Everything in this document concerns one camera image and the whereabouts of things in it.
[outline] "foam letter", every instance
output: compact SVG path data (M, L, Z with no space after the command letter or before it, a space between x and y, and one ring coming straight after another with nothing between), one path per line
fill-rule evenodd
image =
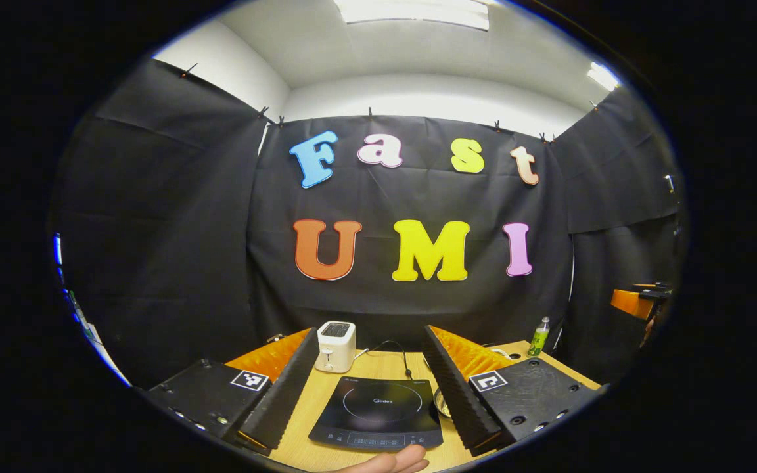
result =
M366 164L378 164L386 168L398 168L402 165L402 158L399 156L402 150L402 142L393 135L370 135L364 138L364 143L358 150L358 159Z
M463 267L463 249L469 224L464 221L450 221L442 227L440 236L432 243L423 222L418 219L403 219L393 225L399 233L399 269L393 272L394 281L416 281L419 276L414 270L414 258L420 265L425 279L432 278L436 266L442 260L436 278L440 281L463 281L468 273Z
M461 173L480 173L484 169L484 159L478 154L481 144L475 140L457 138L451 142L451 165Z
M528 226L523 223L508 223L503 228L510 242L510 266L507 267L507 275L529 275L534 267L528 263Z
M331 146L326 143L335 143L336 141L337 135L332 131L324 131L316 137L309 138L309 140L291 148L289 152L297 156L297 161L303 170L303 189L318 185L318 183L322 183L331 177L331 169L324 168L321 161L327 164L334 162L334 153L331 152Z
M516 158L516 165L519 168L519 176L522 180L529 185L537 185L539 182L539 176L531 171L531 162L536 162L534 156L528 154L528 150L525 147L520 146L510 152L510 156Z
M333 227L339 234L337 244L337 261L334 264L323 264L317 259L317 247L321 238L321 231L325 224L316 219L300 219L294 222L297 230L297 269L303 275L312 279L334 281L352 271L355 260L355 234L361 231L361 224L356 221L337 221Z

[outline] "black cable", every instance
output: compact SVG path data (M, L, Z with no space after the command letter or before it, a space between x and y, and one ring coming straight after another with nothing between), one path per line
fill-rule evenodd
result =
M375 350L378 350L379 347L381 347L384 344L396 344L396 346L399 347L400 350L402 350L402 359L403 359L403 361L405 361L405 375L408 376L409 380L411 380L411 381L414 380L414 378L411 376L411 369L408 369L408 356L405 355L405 347L403 347L402 344L400 344L399 342L397 342L395 340L385 340L385 341L381 342L381 344L376 345L375 348L368 349L367 352L373 352Z

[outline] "white wall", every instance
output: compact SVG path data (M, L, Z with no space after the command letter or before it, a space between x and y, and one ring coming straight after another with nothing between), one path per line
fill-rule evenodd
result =
M495 125L538 137L560 135L585 116L577 108L493 81L434 74L387 74L313 84L285 102L285 121L327 116L426 116Z
M198 63L191 73L256 110L270 107L265 116L273 120L283 114L291 90L273 67L219 21L210 21L175 39L154 58L184 70Z

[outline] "green bottle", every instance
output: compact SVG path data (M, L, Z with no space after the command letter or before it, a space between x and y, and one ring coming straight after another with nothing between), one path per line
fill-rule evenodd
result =
M534 339L531 340L528 356L539 356L541 353L541 348L545 346L545 340L547 340L547 333L551 332L551 327L547 325L550 321L547 317L541 318L541 323L534 332Z

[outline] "wooden table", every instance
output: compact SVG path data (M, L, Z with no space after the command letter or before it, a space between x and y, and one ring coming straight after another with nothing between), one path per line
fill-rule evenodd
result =
M516 360L518 363L528 358L526 353L528 353L529 346L528 342L521 341L490 348L501 348L508 354L520 354L522 357ZM432 389L438 388L434 375L424 362L423 354L408 353L407 355L408 367L411 369L413 378L415 380L429 380L432 383ZM546 353L542 353L539 357L593 390L600 387L600 384L577 373L574 369L568 368ZM321 416L341 376L382 380L407 379L405 377L405 365L402 363L402 353L396 352L364 353L352 363L352 368L344 374L325 373L312 369L309 380L306 381L306 387L304 387L300 400L294 408L294 414L292 414L288 427L285 429L279 448L271 452L271 460L301 470L328 471L361 463L361 461L369 460L378 454L378 452L336 448L309 440L309 432ZM495 453L495 450L492 450L486 454L472 457L469 450L463 448L460 436L457 435L457 430L454 428L454 423L450 419L440 417L440 424L444 442L427 451L426 459L430 461L430 464L423 470L424 473L445 470L467 463L472 459Z

